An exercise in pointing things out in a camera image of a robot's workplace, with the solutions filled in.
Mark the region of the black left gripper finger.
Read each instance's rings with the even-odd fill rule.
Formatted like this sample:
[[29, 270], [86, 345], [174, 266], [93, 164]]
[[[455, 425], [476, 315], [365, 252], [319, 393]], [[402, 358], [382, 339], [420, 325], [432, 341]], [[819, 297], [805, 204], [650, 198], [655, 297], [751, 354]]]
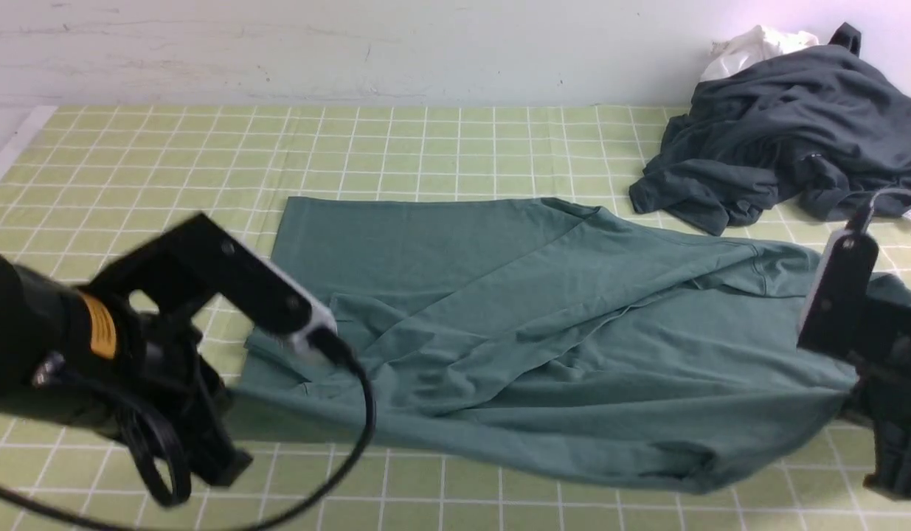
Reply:
[[192, 473], [212, 487], [232, 487], [253, 462], [251, 454], [234, 445], [207, 398], [183, 411], [182, 442]]

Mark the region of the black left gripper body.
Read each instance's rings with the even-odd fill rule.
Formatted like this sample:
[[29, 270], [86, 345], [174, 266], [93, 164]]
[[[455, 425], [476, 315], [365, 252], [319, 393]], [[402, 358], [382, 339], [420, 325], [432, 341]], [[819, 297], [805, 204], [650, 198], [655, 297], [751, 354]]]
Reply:
[[217, 372], [198, 351], [196, 310], [123, 310], [116, 367], [122, 383], [148, 410], [119, 416], [120, 440], [134, 458], [187, 458], [182, 413], [209, 399], [221, 417], [232, 402]]

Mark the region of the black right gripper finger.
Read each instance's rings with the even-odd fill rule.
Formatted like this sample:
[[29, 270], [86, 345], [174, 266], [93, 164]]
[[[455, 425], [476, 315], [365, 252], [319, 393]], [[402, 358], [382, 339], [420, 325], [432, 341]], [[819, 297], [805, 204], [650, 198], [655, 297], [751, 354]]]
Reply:
[[865, 487], [891, 501], [911, 501], [911, 428], [893, 421], [873, 424], [876, 467]]

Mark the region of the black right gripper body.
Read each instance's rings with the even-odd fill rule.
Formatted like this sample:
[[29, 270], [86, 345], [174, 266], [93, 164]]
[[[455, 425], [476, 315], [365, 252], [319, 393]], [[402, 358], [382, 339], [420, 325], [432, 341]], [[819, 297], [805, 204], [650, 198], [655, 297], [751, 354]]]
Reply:
[[839, 312], [840, 352], [857, 379], [840, 417], [873, 431], [911, 431], [911, 301], [846, 288]]

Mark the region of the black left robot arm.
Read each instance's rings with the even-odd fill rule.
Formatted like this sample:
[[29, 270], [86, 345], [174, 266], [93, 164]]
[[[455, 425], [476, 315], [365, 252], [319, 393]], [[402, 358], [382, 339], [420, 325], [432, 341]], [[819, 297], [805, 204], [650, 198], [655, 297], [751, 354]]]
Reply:
[[229, 487], [252, 464], [221, 416], [232, 397], [198, 347], [202, 298], [136, 310], [130, 288], [68, 286], [0, 255], [0, 412], [94, 431], [146, 484]]

